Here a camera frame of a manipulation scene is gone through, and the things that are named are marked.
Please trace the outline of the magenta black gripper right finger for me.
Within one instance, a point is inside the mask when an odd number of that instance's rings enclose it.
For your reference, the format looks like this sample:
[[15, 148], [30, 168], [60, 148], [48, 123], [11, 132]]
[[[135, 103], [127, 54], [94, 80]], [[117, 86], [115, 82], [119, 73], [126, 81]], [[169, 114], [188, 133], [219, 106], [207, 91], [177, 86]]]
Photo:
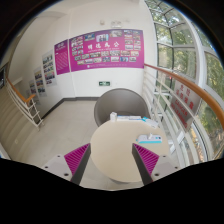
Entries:
[[148, 185], [152, 183], [152, 172], [159, 160], [159, 156], [156, 153], [135, 143], [132, 144], [132, 155], [136, 162], [143, 184]]

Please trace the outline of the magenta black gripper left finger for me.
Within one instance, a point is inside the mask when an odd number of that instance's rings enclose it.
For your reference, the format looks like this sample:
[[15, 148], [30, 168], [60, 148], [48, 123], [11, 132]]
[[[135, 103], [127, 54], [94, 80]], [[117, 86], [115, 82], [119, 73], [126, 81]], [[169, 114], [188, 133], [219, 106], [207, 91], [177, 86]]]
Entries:
[[72, 173], [71, 182], [79, 185], [91, 154], [91, 144], [85, 144], [64, 156]]

